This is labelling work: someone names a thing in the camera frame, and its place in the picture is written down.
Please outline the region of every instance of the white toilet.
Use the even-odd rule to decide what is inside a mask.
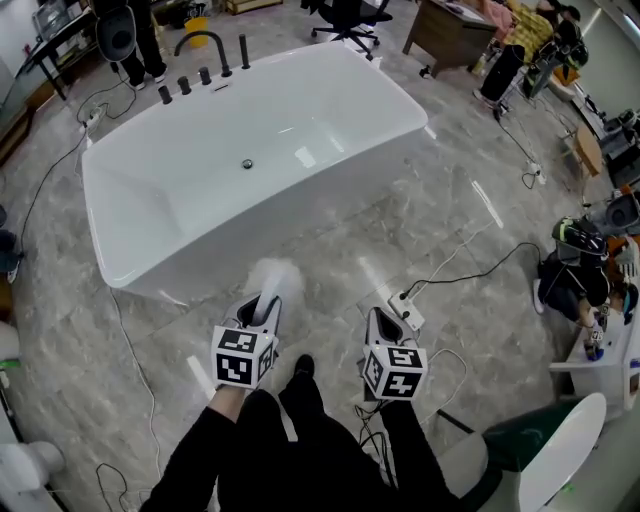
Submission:
[[[40,489],[63,467],[62,453],[51,443],[0,445],[0,474],[15,492]]]

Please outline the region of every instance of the bathtub faucet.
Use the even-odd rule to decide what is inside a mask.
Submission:
[[[220,54],[220,62],[222,62],[222,76],[231,76],[231,70],[229,69],[229,64],[227,64],[227,56],[224,53],[222,39],[220,39],[220,36],[215,32],[210,32],[208,30],[195,30],[193,32],[189,32],[186,36],[180,39],[180,41],[176,45],[176,51],[173,53],[173,56],[177,57],[178,55],[180,55],[180,48],[182,48],[182,45],[192,37],[196,36],[207,36],[216,42],[216,45],[218,46],[218,53]]]

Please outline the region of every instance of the black shoe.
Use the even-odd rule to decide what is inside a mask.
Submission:
[[[293,370],[293,375],[298,375],[299,373],[306,373],[310,377],[313,377],[313,374],[316,371],[316,363],[313,362],[313,357],[310,354],[302,354],[298,360],[296,361],[296,366]]]

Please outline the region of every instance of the bathtub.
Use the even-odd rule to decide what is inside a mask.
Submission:
[[[82,168],[105,282],[180,304],[366,206],[427,123],[341,42],[260,59],[186,96],[173,88],[171,103],[91,146]]]

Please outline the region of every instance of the table leg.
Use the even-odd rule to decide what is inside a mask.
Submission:
[[[62,101],[67,101],[67,97],[64,95],[64,92],[62,92],[62,89],[60,89],[58,82],[56,82],[54,78],[51,76],[51,73],[49,73],[49,70],[44,65],[44,62],[40,61],[38,64],[40,64],[40,69],[42,69],[42,72],[44,73],[44,76],[47,77],[47,80],[49,80],[49,83],[53,85],[53,88],[58,93],[58,96],[62,98]]]

